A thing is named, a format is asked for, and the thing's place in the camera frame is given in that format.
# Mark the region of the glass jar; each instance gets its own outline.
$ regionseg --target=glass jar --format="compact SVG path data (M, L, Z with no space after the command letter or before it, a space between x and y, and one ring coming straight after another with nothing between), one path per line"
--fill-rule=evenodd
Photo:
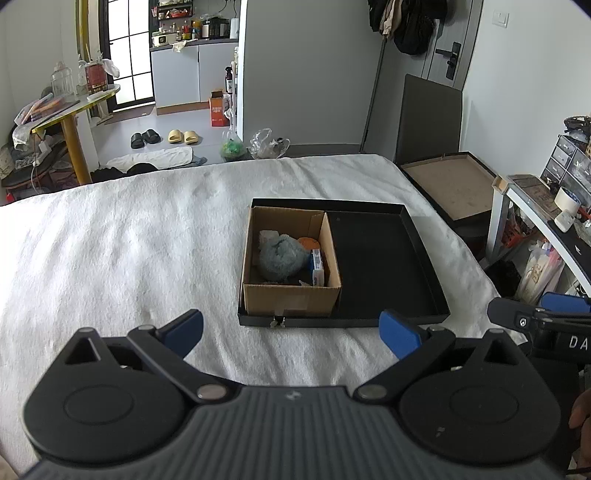
M74 81L72 80L72 70L59 61L51 75L51 88L54 98L64 96L66 101L71 101L76 96L74 92Z

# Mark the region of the human hand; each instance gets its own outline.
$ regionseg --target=human hand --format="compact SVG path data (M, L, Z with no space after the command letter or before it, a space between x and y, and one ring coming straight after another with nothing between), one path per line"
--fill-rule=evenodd
M591 388L574 401L569 427L581 427L581 449L577 469L591 467Z

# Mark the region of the hanging clothes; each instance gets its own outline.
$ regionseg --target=hanging clothes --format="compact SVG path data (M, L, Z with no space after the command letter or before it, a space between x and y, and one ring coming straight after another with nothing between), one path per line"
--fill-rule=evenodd
M369 4L369 26L374 32L379 31L384 10L389 0L368 0Z
M402 0L394 0L392 8L388 13L388 18L384 21L384 27L382 29L382 35L384 37L390 37L396 29L400 26L402 21Z
M402 0L401 22L394 31L394 43L408 55L425 53L435 29L435 20L444 21L446 16L446 0Z
M388 0L388 3L386 4L386 8L384 8L384 13L382 14L382 21L379 23L379 30L382 33L382 35L384 34L384 24L387 20L387 18L390 15L390 12L392 11L392 6L394 5L394 0Z

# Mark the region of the white cabinet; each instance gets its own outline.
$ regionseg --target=white cabinet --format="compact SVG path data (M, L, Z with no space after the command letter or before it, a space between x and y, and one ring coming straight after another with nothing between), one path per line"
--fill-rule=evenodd
M172 49L152 52L152 78L156 106L182 105L201 101L199 95L199 49L187 46L175 53Z
M199 95L207 102L214 90L226 91L226 67L234 61L236 42L199 46Z

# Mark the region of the black bag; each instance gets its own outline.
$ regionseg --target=black bag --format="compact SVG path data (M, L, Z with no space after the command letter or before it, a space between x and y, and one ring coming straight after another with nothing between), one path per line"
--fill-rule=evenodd
M402 0L402 21L394 32L394 43L402 53L421 55L429 48L434 20L445 20L446 0Z

